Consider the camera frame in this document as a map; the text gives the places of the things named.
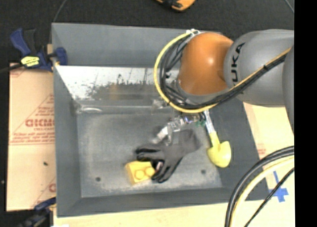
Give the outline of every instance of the yellow toy block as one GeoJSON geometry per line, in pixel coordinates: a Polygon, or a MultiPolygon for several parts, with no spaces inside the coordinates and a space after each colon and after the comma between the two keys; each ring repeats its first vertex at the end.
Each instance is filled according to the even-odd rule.
{"type": "Polygon", "coordinates": [[[134,185],[138,182],[150,179],[152,175],[155,173],[154,168],[151,165],[150,161],[141,162],[141,161],[133,161],[127,163],[125,168],[128,172],[130,182],[134,185]]]}

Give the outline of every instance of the yellow plastic toy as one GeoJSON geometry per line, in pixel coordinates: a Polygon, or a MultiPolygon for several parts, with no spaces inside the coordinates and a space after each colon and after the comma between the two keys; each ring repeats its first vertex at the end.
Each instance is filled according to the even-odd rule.
{"type": "Polygon", "coordinates": [[[150,179],[155,173],[150,161],[133,161],[127,163],[125,168],[128,172],[130,182],[134,185],[138,182],[150,179]]]}
{"type": "Polygon", "coordinates": [[[204,111],[206,117],[206,129],[211,140],[211,148],[207,149],[207,154],[211,162],[216,166],[225,168],[231,161],[231,147],[228,141],[220,143],[217,132],[213,127],[209,110],[204,111]]]}

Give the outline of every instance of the kuka logo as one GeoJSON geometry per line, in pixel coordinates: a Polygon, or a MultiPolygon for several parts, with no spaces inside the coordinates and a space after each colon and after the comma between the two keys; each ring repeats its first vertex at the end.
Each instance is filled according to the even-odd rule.
{"type": "Polygon", "coordinates": [[[233,74],[232,76],[232,81],[233,81],[233,85],[235,85],[236,82],[238,82],[238,73],[237,73],[237,60],[239,58],[239,55],[240,55],[240,50],[242,48],[242,46],[245,44],[242,43],[240,45],[237,46],[236,48],[236,53],[238,54],[236,57],[235,56],[232,56],[232,64],[231,64],[231,73],[233,74]]]}

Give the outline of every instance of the clamp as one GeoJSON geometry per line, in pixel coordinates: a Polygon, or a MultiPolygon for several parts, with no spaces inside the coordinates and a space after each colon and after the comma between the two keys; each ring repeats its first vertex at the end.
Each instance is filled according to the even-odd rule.
{"type": "Polygon", "coordinates": [[[52,54],[45,54],[44,48],[39,51],[35,49],[34,44],[35,30],[27,30],[23,34],[23,29],[15,30],[10,39],[15,48],[21,51],[21,64],[26,68],[38,68],[52,72],[52,61],[50,58],[57,57],[60,65],[67,65],[67,54],[63,47],[59,47],[52,54]]]}

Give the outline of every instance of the yellow cable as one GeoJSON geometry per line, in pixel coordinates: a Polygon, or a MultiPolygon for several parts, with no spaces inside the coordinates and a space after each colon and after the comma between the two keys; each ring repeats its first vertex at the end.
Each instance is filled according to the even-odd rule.
{"type": "MultiPolygon", "coordinates": [[[[174,109],[183,112],[183,113],[188,113],[188,114],[196,114],[196,113],[200,113],[203,111],[206,111],[208,109],[211,109],[213,107],[215,107],[218,103],[209,105],[209,106],[205,106],[202,108],[198,108],[198,109],[185,109],[185,108],[181,108],[177,105],[175,105],[174,103],[172,103],[170,101],[170,99],[162,92],[159,82],[158,82],[158,66],[159,66],[159,62],[162,59],[164,53],[167,51],[168,48],[170,48],[174,43],[176,43],[178,40],[181,40],[182,38],[187,37],[188,35],[192,34],[193,31],[184,33],[176,38],[174,38],[173,40],[171,40],[160,52],[160,54],[157,57],[157,60],[155,62],[154,65],[154,71],[153,71],[153,76],[154,76],[154,84],[155,87],[159,93],[159,95],[164,99],[164,101],[166,101],[169,105],[171,105],[174,109]]],[[[291,50],[291,48],[288,48],[287,50],[285,50],[284,52],[280,53],[278,56],[276,56],[275,58],[273,58],[272,60],[270,60],[268,63],[265,64],[265,66],[268,66],[270,63],[274,62],[275,60],[279,59],[280,57],[282,57],[283,55],[287,54],[289,51],[291,50]]],[[[238,87],[239,85],[241,85],[242,83],[244,83],[246,80],[248,80],[251,76],[253,76],[255,73],[257,73],[258,71],[260,71],[263,67],[260,67],[257,71],[255,71],[254,73],[250,74],[248,77],[246,77],[245,79],[243,79],[242,81],[240,81],[238,84],[236,84],[234,87],[232,87],[229,91],[235,89],[236,87],[238,87]]]]}
{"type": "Polygon", "coordinates": [[[257,175],[250,183],[249,185],[244,189],[242,194],[239,196],[239,199],[237,200],[237,203],[234,205],[233,212],[232,212],[232,217],[231,217],[231,222],[230,222],[230,227],[234,226],[234,220],[236,219],[235,215],[239,211],[241,207],[241,203],[248,197],[250,192],[254,189],[254,187],[262,180],[264,179],[268,173],[271,173],[275,171],[276,169],[287,165],[289,163],[294,162],[294,157],[279,161],[278,163],[268,167],[264,171],[262,171],[259,175],[257,175]]]}

